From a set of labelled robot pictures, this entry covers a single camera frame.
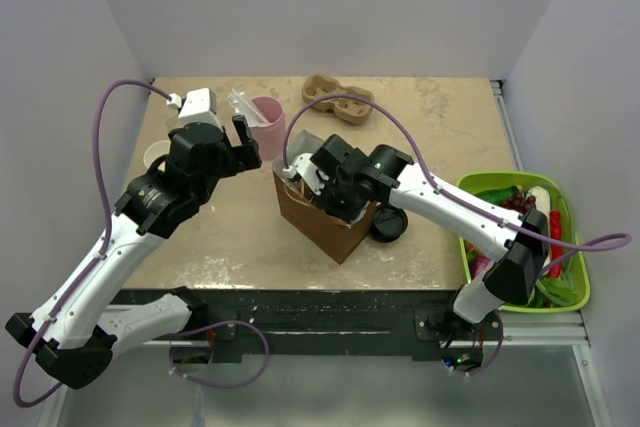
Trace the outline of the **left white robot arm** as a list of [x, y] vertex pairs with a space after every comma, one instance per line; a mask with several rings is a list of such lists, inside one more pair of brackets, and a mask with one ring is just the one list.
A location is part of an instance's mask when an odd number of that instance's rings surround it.
[[7, 332], [50, 377], [80, 389], [129, 349], [165, 335], [196, 339], [205, 332], [207, 306], [185, 287], [121, 314], [106, 308], [137, 267], [209, 202], [220, 180], [260, 167], [246, 119], [235, 115], [232, 122], [237, 146], [217, 124], [172, 130], [168, 154], [129, 183], [82, 265], [38, 309], [8, 320]]

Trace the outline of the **brown paper bag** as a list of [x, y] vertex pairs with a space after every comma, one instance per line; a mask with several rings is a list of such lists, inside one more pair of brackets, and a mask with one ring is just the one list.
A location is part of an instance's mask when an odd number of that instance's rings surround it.
[[326, 139], [302, 131], [288, 143], [287, 151], [273, 161], [272, 171], [281, 216], [341, 264], [368, 235], [377, 203], [368, 200], [366, 208], [355, 220], [340, 220], [311, 203], [313, 194], [303, 180], [287, 180], [283, 175], [283, 169], [298, 155], [313, 155]]

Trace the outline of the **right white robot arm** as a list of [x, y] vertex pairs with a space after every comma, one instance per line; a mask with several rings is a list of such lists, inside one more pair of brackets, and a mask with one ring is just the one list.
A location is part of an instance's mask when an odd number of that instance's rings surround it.
[[369, 203], [418, 214], [470, 242], [490, 264], [463, 286], [445, 316], [448, 333], [469, 339], [487, 314], [525, 305], [548, 253], [547, 217], [492, 205], [439, 178], [430, 180], [409, 155], [388, 145], [366, 154], [337, 135], [294, 166], [326, 214], [354, 221]]

